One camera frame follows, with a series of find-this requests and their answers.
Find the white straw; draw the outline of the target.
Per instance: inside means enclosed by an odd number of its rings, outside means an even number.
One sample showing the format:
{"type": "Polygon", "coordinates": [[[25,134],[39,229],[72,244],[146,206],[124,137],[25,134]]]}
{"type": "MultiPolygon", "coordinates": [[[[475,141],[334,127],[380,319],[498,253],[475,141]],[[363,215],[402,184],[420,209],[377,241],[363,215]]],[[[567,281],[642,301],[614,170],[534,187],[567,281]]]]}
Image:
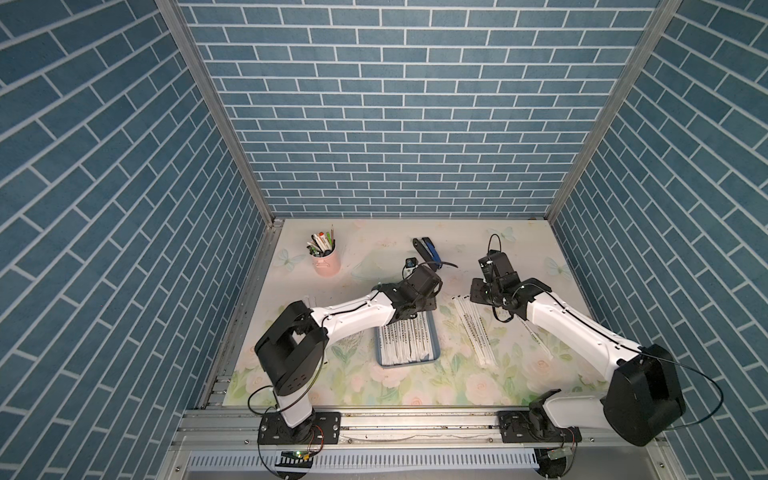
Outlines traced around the white straw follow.
{"type": "Polygon", "coordinates": [[[387,327],[380,327],[378,332],[380,343],[380,364],[383,367],[388,367],[393,363],[393,345],[390,338],[390,332],[387,327]]]}
{"type": "Polygon", "coordinates": [[[390,338],[392,340],[392,345],[393,345],[393,348],[392,348],[392,350],[393,350],[393,355],[392,355],[393,363],[392,363],[392,365],[395,365],[395,364],[400,362],[400,359],[399,359],[399,335],[398,335],[398,330],[397,330],[397,326],[396,325],[390,325],[390,326],[387,326],[387,328],[389,329],[390,338]]]}

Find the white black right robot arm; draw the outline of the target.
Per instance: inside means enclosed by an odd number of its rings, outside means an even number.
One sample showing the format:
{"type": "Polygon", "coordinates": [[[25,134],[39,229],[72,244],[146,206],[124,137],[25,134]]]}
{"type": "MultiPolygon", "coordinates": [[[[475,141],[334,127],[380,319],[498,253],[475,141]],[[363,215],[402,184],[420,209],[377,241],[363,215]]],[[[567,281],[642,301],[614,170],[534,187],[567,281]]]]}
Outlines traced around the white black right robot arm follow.
{"type": "Polygon", "coordinates": [[[472,302],[501,308],[555,335],[608,383],[604,393],[551,389],[542,394],[529,406],[535,436],[592,428],[645,446],[684,415],[675,362],[666,349],[626,339],[572,309],[540,280],[520,279],[500,250],[489,251],[478,263],[482,275],[472,281],[472,302]]]}

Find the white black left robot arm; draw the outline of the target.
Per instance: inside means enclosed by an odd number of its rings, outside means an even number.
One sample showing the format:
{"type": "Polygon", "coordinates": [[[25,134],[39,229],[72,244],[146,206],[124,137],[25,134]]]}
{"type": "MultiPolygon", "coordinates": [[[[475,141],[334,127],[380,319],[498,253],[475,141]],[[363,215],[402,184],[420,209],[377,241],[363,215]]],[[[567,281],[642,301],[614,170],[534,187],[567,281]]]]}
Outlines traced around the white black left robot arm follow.
{"type": "Polygon", "coordinates": [[[434,310],[442,285],[435,271],[420,265],[400,282],[378,285],[345,303],[314,308],[301,300],[290,303],[253,348],[277,402],[268,425],[286,433],[288,443],[308,439],[315,422],[309,391],[326,349],[362,331],[434,310]]]}

